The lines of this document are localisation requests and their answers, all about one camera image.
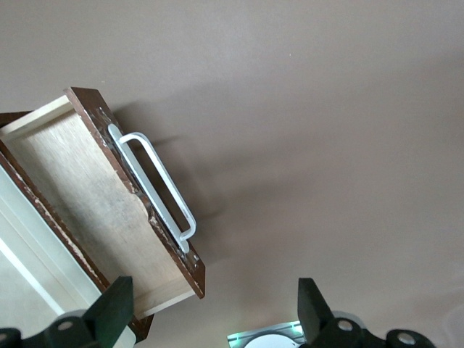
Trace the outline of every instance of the metal pull handle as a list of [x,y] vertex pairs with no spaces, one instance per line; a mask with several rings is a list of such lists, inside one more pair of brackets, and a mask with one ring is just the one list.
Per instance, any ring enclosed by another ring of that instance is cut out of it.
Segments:
[[[189,252],[189,243],[187,239],[191,238],[195,234],[196,230],[196,221],[194,216],[191,214],[189,207],[183,200],[181,194],[175,184],[173,183],[173,179],[171,179],[169,173],[166,171],[165,166],[162,164],[161,159],[158,157],[158,154],[155,152],[152,144],[150,143],[149,139],[142,133],[129,133],[125,136],[122,135],[119,128],[116,125],[109,125],[108,132],[113,138],[116,143],[117,149],[120,151],[121,155],[124,157],[125,161],[128,163],[129,168],[132,170],[132,173],[137,178],[138,183],[144,190],[145,194],[148,196],[150,202],[153,204],[155,209],[158,211],[159,216],[164,221],[167,229],[173,235],[173,238],[181,248],[184,253]],[[175,223],[173,217],[167,210],[165,204],[162,202],[159,194],[154,189],[152,183],[147,178],[144,170],[138,163],[136,157],[134,156],[131,148],[127,144],[130,140],[137,140],[140,144],[144,147],[146,153],[149,155],[150,160],[153,162],[153,165],[158,170],[161,178],[165,182],[167,189],[173,196],[175,202],[181,209],[181,212],[187,223],[189,225],[189,229],[187,231],[182,232],[177,224]]]

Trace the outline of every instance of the screw head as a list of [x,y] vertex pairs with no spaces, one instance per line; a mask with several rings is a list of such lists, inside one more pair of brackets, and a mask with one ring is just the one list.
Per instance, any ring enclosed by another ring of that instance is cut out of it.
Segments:
[[353,325],[348,320],[340,320],[339,328],[343,331],[351,331],[353,329]]
[[398,334],[398,340],[404,344],[409,344],[410,346],[415,344],[415,339],[410,334],[405,332]]
[[62,322],[61,324],[58,325],[58,330],[60,330],[60,331],[67,330],[73,325],[74,324],[73,324],[72,321],[64,321],[64,322]]

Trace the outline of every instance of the black clamp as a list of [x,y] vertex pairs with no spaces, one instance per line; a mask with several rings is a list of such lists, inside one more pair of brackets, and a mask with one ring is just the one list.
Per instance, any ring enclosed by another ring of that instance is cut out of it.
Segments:
[[353,320],[335,318],[311,278],[299,279],[298,318],[307,342],[300,348],[436,348],[415,331],[391,330],[383,340]]
[[0,328],[0,348],[111,348],[132,316],[132,278],[119,277],[80,317],[56,320],[27,339],[16,328]]

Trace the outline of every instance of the beige wall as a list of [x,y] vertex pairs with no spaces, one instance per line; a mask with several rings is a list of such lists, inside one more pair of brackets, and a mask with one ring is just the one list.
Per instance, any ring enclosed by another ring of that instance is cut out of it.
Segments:
[[97,88],[158,144],[207,296],[140,347],[296,320],[304,276],[375,334],[462,346],[462,1],[97,3],[0,2],[0,112]]

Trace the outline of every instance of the wooden drawer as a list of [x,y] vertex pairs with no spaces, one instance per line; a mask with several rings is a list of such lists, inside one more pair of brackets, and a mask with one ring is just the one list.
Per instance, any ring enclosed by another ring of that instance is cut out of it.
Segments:
[[133,277],[139,339],[153,313],[204,296],[203,262],[189,241],[188,252],[179,247],[121,157],[108,131],[119,125],[97,90],[68,88],[34,112],[0,115],[2,123],[1,165],[93,282],[103,291]]

